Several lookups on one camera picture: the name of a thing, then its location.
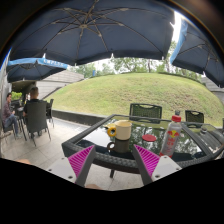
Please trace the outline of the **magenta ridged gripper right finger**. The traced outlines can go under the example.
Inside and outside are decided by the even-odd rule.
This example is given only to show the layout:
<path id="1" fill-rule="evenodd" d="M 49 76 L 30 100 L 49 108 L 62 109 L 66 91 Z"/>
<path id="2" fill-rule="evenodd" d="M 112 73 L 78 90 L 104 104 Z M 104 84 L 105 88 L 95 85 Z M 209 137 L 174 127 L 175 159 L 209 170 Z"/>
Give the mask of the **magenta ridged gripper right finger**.
<path id="1" fill-rule="evenodd" d="M 134 146 L 132 153 L 144 185 L 181 170 L 169 156 L 158 156 L 139 145 Z"/>

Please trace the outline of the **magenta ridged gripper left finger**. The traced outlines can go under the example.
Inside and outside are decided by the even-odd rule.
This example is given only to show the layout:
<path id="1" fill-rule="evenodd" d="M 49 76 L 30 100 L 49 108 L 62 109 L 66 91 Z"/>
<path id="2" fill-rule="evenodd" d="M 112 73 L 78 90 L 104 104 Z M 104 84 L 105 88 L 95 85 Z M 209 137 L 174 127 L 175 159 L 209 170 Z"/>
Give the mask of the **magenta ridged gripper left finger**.
<path id="1" fill-rule="evenodd" d="M 91 145 L 69 157 L 56 160 L 47 171 L 83 187 L 95 155 L 95 146 Z"/>

